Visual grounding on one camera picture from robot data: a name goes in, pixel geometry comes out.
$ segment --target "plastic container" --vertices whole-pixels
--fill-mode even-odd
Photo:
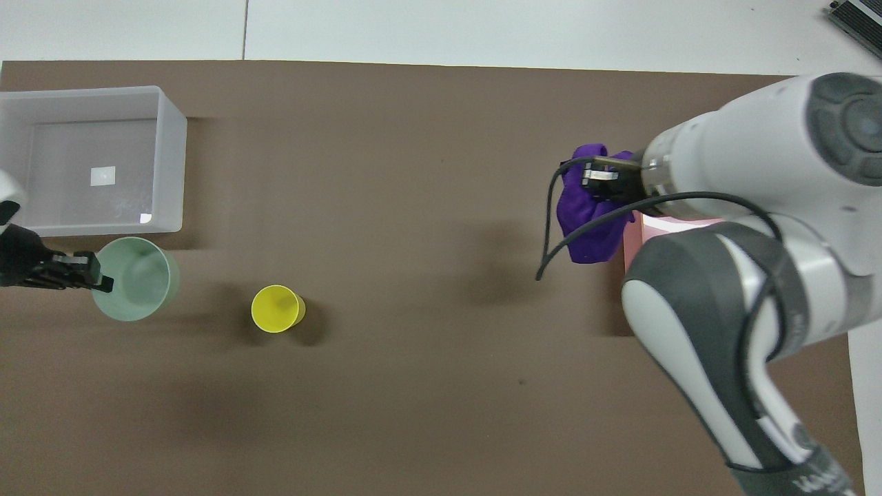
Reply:
[[[114,285],[109,293],[93,289],[92,298],[111,319],[143,319],[177,296],[181,285],[177,262],[144,238],[115,239],[95,256],[101,273],[113,277]]]
[[[0,169],[40,236],[174,232],[187,119],[157,86],[0,93]]]
[[[291,289],[267,286],[251,301],[251,318],[267,333],[280,333],[296,326],[306,315],[306,303]]]

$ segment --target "brown mat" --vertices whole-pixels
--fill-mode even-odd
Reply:
[[[533,274],[547,181],[574,147],[642,147],[776,78],[3,70],[4,91],[161,86],[190,124],[184,228],[146,236],[181,265],[169,308],[120,324],[83,290],[0,290],[0,493],[740,493],[675,388],[622,337],[621,259],[564,256],[545,281]],[[250,323],[270,283],[307,300],[285,334]],[[862,487],[845,339],[774,375]]]

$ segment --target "yellow cup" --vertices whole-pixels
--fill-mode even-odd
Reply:
[[[306,315],[306,303],[291,289],[279,284],[267,286],[251,301],[251,318],[267,333],[280,333],[295,326]]]

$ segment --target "transparent plastic bin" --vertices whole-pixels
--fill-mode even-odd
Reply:
[[[40,236],[175,232],[187,119],[157,86],[0,93],[12,221]]]

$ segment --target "metal device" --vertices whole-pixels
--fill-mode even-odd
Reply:
[[[882,1],[831,2],[827,18],[875,56],[882,58]]]
[[[21,188],[0,170],[0,286],[113,290],[113,278],[101,274],[93,252],[50,250],[35,232],[10,223],[24,204]]]

